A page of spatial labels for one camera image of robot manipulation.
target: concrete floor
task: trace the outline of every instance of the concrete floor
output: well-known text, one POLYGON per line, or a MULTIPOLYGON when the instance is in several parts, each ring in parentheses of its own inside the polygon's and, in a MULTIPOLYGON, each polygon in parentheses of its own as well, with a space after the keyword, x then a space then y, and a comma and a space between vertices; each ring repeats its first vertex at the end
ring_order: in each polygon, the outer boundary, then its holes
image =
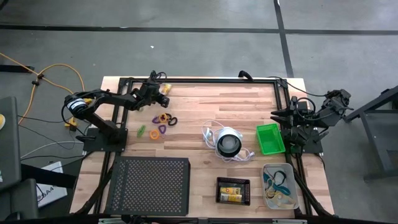
MULTIPOLYGON (((280 0, 286 29, 397 30, 398 2, 393 0, 280 0)), ((121 27, 278 28, 272 0, 14 0, 0 11, 0 23, 121 27)), ((0 52, 40 70, 68 63, 83 75, 86 89, 99 88, 105 75, 234 77, 246 70, 254 77, 286 77, 279 34, 212 34, 156 32, 0 31, 0 52)), ((397 36, 287 35, 294 76, 304 78, 307 91, 321 94, 344 88, 358 108, 381 91, 397 85, 397 36)), ((12 64, 0 58, 0 64, 12 64)), ((76 75, 53 68, 47 76, 81 90, 76 75)), ((33 75, 0 73, 0 97, 16 96, 23 114, 33 75)), ((58 121, 67 93, 39 86, 30 117, 58 121)), ((313 98, 317 104, 323 99, 313 98)), ((62 124, 24 121, 57 141, 70 141, 62 124)), ((51 143, 20 128, 21 154, 51 143)), ((335 213, 345 218, 398 222, 398 181, 365 184, 363 175, 378 169, 360 120, 340 122, 322 141, 326 175, 335 213)), ((49 147, 34 155, 74 156, 49 147)), ((32 159, 44 166, 53 159, 32 159)))

